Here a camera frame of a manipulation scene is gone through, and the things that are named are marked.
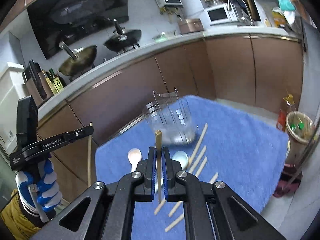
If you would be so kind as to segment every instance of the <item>microwave oven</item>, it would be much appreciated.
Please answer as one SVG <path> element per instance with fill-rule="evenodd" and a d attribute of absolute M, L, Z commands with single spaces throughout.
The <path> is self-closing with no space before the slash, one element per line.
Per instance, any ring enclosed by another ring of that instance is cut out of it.
<path fill-rule="evenodd" d="M 237 22 L 237 15 L 239 15 L 239 13 L 237 14 L 236 10 L 241 10 L 241 8 L 232 4 L 231 11 L 228 11 L 227 3 L 222 3 L 206 8 L 205 10 L 209 16 L 210 25 L 215 25 L 221 23 Z"/>

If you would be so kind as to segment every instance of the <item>wicker basket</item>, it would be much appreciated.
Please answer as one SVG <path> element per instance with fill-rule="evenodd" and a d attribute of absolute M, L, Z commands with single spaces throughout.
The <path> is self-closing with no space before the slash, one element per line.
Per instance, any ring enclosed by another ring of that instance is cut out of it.
<path fill-rule="evenodd" d="M 313 131 L 315 128 L 313 121 L 307 115 L 301 112 L 293 111 L 287 115 L 285 119 L 285 124 L 287 126 L 286 131 L 289 135 L 291 147 L 290 147 L 290 152 L 288 154 L 288 157 L 286 159 L 286 163 L 289 163 L 289 164 L 298 165 L 299 160 L 302 157 L 301 154 L 303 153 L 303 150 L 305 149 L 305 147 L 309 142 L 309 140 L 297 136 L 294 133 L 294 131 L 292 131 L 292 129 L 290 128 L 290 124 L 292 122 L 295 121 L 296 123 L 298 123 L 300 120 L 305 124 L 303 129 L 306 132 Z"/>

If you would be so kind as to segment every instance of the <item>dish rack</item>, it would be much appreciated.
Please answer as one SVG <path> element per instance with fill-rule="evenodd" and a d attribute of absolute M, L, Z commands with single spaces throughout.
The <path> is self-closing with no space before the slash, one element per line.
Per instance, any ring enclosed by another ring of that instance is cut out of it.
<path fill-rule="evenodd" d="M 162 132 L 163 145 L 189 144 L 196 138 L 188 102 L 174 92 L 158 94 L 153 91 L 155 101 L 147 104 L 143 110 L 144 118 L 152 131 Z"/>

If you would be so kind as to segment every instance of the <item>glove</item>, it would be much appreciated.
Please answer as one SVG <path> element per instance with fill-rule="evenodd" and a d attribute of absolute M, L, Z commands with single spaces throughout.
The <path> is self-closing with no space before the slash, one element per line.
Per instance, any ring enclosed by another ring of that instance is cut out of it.
<path fill-rule="evenodd" d="M 37 192 L 37 202 L 42 206 L 44 212 L 49 212 L 54 209 L 55 206 L 60 204 L 62 193 L 60 192 L 59 185 L 56 182 L 57 174 L 54 172 L 54 166 L 51 161 L 45 161 L 44 172 L 44 177 L 42 177 L 37 183 L 39 190 L 39 192 Z M 38 217 L 39 213 L 35 208 L 28 189 L 28 185 L 33 184 L 32 175 L 29 172 L 19 171 L 16 175 L 16 183 L 24 209 L 30 215 Z"/>

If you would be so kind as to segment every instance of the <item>pink spoon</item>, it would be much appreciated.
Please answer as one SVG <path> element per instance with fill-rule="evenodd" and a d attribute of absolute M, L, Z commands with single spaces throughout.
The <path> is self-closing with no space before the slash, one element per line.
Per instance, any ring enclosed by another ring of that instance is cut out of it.
<path fill-rule="evenodd" d="M 132 148 L 128 152 L 128 159 L 132 165 L 130 172 L 134 172 L 137 169 L 138 162 L 141 161 L 141 159 L 142 159 L 142 154 L 141 154 L 140 150 L 137 148 Z"/>

